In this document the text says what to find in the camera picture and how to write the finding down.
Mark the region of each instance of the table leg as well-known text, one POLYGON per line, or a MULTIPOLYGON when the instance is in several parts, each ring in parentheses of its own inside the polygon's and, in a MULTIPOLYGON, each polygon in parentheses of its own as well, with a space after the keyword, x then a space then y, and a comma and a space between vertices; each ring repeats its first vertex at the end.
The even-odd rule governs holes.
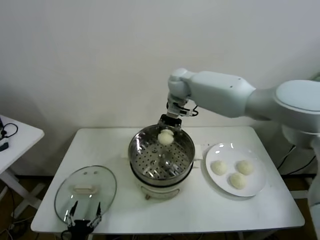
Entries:
POLYGON ((270 235, 274 234, 277 230, 269 230, 269 231, 256 231, 252 233, 250 236, 246 237, 245 240, 263 240, 270 235))
POLYGON ((5 186, 5 187, 2 189, 2 191, 0 192, 0 201, 4 198, 4 196, 6 195, 7 191, 8 191, 8 187, 5 186))
POLYGON ((43 183, 39 183, 32 192, 28 192, 19 182, 16 181, 16 177, 13 177, 7 171, 0 174, 0 179, 8 185, 9 188, 13 189, 17 194, 24 198, 24 200, 19 204, 19 206, 14 210, 14 218, 16 219, 28 205, 38 209, 41 200, 36 198, 35 195, 41 192, 45 187, 43 183))

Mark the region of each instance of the white wall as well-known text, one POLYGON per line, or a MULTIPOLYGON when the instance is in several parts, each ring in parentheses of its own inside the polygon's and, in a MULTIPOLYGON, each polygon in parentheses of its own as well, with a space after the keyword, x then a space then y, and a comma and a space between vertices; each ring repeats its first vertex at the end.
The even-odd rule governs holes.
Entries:
MULTIPOLYGON (((83 127, 143 127, 165 111, 176 68, 242 76, 257 88, 320 69, 317 0, 0 2, 0 112, 45 131, 15 165, 54 174, 83 127)), ((272 123, 207 111, 185 126, 272 123)))

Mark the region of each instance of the wire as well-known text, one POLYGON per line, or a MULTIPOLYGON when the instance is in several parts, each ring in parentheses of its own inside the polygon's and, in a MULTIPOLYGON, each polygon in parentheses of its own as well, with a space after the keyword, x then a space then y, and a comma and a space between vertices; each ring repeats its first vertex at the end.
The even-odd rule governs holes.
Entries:
POLYGON ((64 239, 65 239, 65 237, 64 237, 64 234, 65 234, 65 233, 69 233, 69 231, 68 231, 68 230, 64 230, 64 231, 61 233, 61 235, 60 235, 61 240, 64 240, 64 239))
POLYGON ((14 220, 15 220, 15 209, 16 209, 16 204, 15 204, 15 198, 14 198, 14 193, 12 192, 12 189, 6 185, 6 187, 8 188, 10 194, 11 194, 11 199, 12 199, 12 218, 11 218, 11 225, 14 224, 14 220))
POLYGON ((288 151, 288 153, 286 155, 284 155, 282 157, 282 162, 280 163, 280 165, 276 168, 277 170, 279 170, 281 168, 281 166, 285 163, 287 157, 289 157, 290 153, 292 153, 293 150, 296 149, 296 146, 295 145, 292 145, 291 149, 288 151))
POLYGON ((306 165, 304 165, 303 167, 300 167, 298 170, 295 170, 295 171, 292 171, 290 173, 287 173, 286 175, 290 175, 290 174, 294 174, 302 169, 305 169, 306 167, 308 167, 312 162, 313 160, 316 158, 316 156, 314 156, 306 165))
POLYGON ((167 239, 167 238, 176 240, 172 235, 162 236, 162 237, 159 238, 159 240, 164 240, 164 239, 167 239))
POLYGON ((0 232, 0 236, 3 234, 3 233, 5 233, 5 232, 7 232, 8 233, 8 237, 10 237, 10 239, 11 240, 14 240, 14 238, 11 236, 11 234, 10 234, 10 232, 9 232, 9 230, 8 229, 3 229, 1 232, 0 232))
POLYGON ((202 233, 196 240, 202 239, 203 236, 204 236, 204 233, 202 233))
POLYGON ((34 217, 35 217, 35 215, 33 215, 33 216, 30 216, 30 217, 27 217, 27 218, 24 218, 24 219, 22 219, 22 220, 19 220, 19 221, 15 221, 15 222, 13 222, 12 224, 23 223, 23 222, 25 222, 25 221, 27 221, 27 220, 29 220, 29 219, 32 219, 32 218, 34 218, 34 217))
POLYGON ((14 123, 7 123, 7 124, 4 125, 3 128, 2 128, 2 131, 1 131, 2 138, 10 138, 10 137, 12 137, 13 135, 15 135, 15 134, 18 132, 18 129, 19 129, 19 127, 18 127, 16 124, 14 124, 14 123), (5 131, 5 128, 6 128, 6 126, 8 126, 8 125, 13 125, 13 126, 15 126, 15 132, 12 133, 12 134, 9 135, 9 136, 6 136, 7 131, 5 131))

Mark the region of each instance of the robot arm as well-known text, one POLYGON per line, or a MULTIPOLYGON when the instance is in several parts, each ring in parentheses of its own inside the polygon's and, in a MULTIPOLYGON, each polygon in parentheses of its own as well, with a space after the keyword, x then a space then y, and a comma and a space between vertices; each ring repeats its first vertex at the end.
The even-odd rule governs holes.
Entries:
MULTIPOLYGON (((234 75, 177 69, 168 80, 167 117, 192 116, 188 100, 214 113, 273 120, 292 144, 313 148, 320 164, 320 82, 292 80, 270 89, 255 89, 234 75)), ((308 204, 320 239, 320 172, 308 191, 308 204)))
POLYGON ((173 72, 168 86, 169 103, 175 102, 173 98, 190 99, 201 108, 229 118, 245 115, 248 98, 255 91, 239 76, 210 71, 194 73, 183 68, 173 72))

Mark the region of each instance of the floor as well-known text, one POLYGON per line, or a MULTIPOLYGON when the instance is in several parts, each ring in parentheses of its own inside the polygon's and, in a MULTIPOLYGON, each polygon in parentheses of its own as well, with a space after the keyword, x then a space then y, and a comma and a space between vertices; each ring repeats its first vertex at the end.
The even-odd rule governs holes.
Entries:
MULTIPOLYGON (((284 180, 289 190, 307 190, 308 185, 303 179, 297 178, 289 178, 284 180)), ((42 199, 46 193, 46 190, 49 187, 50 180, 48 179, 21 179, 20 183, 29 191, 31 191, 39 182, 45 183, 46 188, 38 195, 40 199, 42 199)), ((13 199, 14 205, 17 206, 21 201, 22 198, 13 192, 13 199)), ((313 225, 311 222, 311 217, 308 209, 308 204, 306 199, 299 199, 296 200, 296 203, 301 210, 304 218, 305 218, 305 225, 299 228, 291 228, 291 229, 284 229, 277 231, 273 236, 266 238, 268 240, 295 240, 295 239, 303 239, 303 240, 316 240, 316 234, 313 229, 313 225)), ((13 200, 10 191, 6 193, 4 198, 0 202, 0 232, 3 229, 9 227, 12 222, 11 212, 13 209, 13 200)), ((20 216, 23 219, 30 218, 34 216, 36 210, 32 207, 27 208, 23 214, 20 216)), ((53 234, 37 234, 32 232, 30 229, 30 223, 32 218, 27 220, 25 223, 21 224, 20 228, 25 227, 26 231, 22 236, 14 237, 13 239, 19 240, 58 240, 59 237, 54 236, 53 234)), ((132 236, 132 235, 124 235, 118 238, 117 236, 102 236, 96 235, 94 236, 94 240, 238 240, 238 234, 235 232, 228 232, 228 233, 206 233, 206 234, 179 234, 179 235, 139 235, 139 236, 132 236)), ((6 232, 3 232, 0 235, 0 240, 7 240, 10 239, 6 232)))

